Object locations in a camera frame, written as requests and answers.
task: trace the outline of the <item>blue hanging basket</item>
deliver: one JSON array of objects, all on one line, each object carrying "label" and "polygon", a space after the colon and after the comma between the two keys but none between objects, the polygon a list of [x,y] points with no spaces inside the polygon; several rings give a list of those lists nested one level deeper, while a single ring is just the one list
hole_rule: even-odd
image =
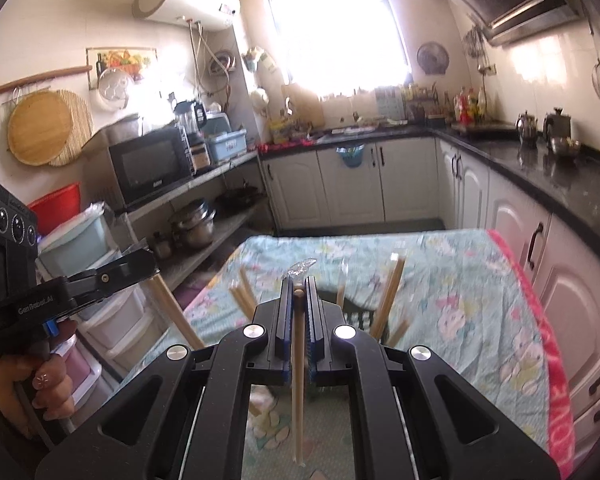
[{"label": "blue hanging basket", "polygon": [[364,144],[354,146],[353,148],[336,148],[336,152],[340,154],[342,161],[348,168],[357,168],[362,164],[362,157],[365,153]]}]

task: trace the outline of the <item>hand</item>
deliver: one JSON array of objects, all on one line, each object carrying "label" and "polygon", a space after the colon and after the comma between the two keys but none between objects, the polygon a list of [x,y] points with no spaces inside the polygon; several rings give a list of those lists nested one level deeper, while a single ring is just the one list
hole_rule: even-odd
[{"label": "hand", "polygon": [[[58,323],[59,335],[50,341],[51,348],[69,339],[77,323],[66,320]],[[66,374],[62,358],[52,354],[49,361],[27,355],[5,355],[0,358],[0,412],[21,434],[31,438],[36,431],[31,427],[29,418],[18,400],[14,383],[26,381],[33,372],[33,387],[38,391],[32,405],[36,409],[46,408],[43,418],[55,420],[74,414],[75,406],[71,392],[73,381]]]}]

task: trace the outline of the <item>water heater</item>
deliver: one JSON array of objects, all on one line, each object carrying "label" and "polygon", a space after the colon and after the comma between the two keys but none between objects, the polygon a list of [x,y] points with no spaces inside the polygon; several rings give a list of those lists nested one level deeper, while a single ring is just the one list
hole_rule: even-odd
[{"label": "water heater", "polygon": [[133,15],[154,22],[188,27],[200,21],[206,30],[231,27],[240,12],[240,0],[134,0]]}]

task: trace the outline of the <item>window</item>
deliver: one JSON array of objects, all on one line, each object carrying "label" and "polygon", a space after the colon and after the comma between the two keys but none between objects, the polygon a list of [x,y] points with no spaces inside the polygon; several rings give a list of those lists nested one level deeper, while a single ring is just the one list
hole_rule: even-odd
[{"label": "window", "polygon": [[326,96],[410,80],[388,0],[269,3],[292,82]]}]

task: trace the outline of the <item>pink tablecloth border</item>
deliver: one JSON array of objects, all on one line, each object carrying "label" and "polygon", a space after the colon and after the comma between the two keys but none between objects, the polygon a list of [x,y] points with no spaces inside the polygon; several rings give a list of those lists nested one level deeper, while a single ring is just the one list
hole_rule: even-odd
[{"label": "pink tablecloth border", "polygon": [[542,305],[511,249],[498,232],[488,232],[491,239],[511,263],[511,267],[518,277],[518,281],[526,297],[526,302],[531,307],[531,312],[536,318],[536,323],[542,336],[542,346],[544,347],[547,368],[549,370],[548,450],[549,455],[555,460],[558,468],[560,468],[560,476],[565,479],[573,470],[576,438],[573,429],[573,416],[571,415],[569,383],[562,367],[560,347],[555,338],[554,330],[544,315]]}]

